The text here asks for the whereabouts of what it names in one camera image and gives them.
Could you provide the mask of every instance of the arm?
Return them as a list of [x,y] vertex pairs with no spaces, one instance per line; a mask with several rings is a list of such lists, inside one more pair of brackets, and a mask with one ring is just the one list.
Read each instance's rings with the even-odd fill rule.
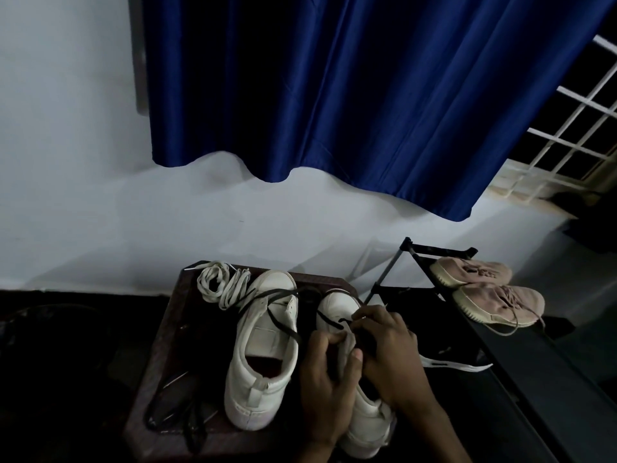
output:
[[326,370],[328,345],[343,341],[345,335],[313,331],[308,341],[300,366],[300,398],[307,435],[297,463],[326,463],[336,441],[349,427],[356,386],[362,376],[362,351],[351,351],[338,385],[330,380]]
[[450,419],[437,402],[420,362],[416,336],[398,313],[366,305],[354,313],[351,328],[363,328],[377,343],[364,359],[364,375],[381,398],[405,414],[439,462],[471,463]]

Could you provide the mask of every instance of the blue curtain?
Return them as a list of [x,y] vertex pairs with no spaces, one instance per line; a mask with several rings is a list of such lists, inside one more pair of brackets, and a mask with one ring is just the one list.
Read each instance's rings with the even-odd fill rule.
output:
[[314,167],[461,221],[613,2],[143,0],[154,161]]

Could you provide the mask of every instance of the white sneaker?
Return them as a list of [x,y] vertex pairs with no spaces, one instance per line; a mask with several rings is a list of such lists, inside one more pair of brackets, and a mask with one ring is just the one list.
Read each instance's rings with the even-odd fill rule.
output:
[[[341,290],[330,291],[317,308],[317,329],[337,333],[347,331],[339,345],[338,373],[343,376],[349,353],[355,347],[355,335],[349,329],[351,315],[360,308],[356,298]],[[353,414],[347,433],[339,446],[353,458],[374,457],[390,441],[396,425],[396,414],[381,399],[369,399],[358,385]]]
[[259,430],[274,419],[296,367],[298,299],[284,271],[266,271],[248,292],[225,381],[225,413],[236,427]]

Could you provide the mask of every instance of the pink shoe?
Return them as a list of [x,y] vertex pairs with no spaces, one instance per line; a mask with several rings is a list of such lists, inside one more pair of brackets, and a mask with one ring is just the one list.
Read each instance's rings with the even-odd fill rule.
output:
[[452,298],[470,319],[501,323],[514,330],[529,327],[538,320],[542,322],[544,313],[543,296],[528,287],[474,283],[459,287]]
[[506,285],[512,279],[512,270],[505,264],[443,257],[430,266],[436,279],[445,287],[459,287],[471,283]]

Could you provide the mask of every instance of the person's right hand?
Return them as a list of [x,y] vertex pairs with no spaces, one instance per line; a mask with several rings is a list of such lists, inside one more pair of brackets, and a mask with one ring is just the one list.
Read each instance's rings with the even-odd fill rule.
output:
[[352,330],[363,328],[376,340],[376,355],[365,354],[363,373],[381,398],[413,415],[430,413],[439,406],[420,362],[416,335],[407,329],[403,318],[382,305],[365,305],[352,319]]

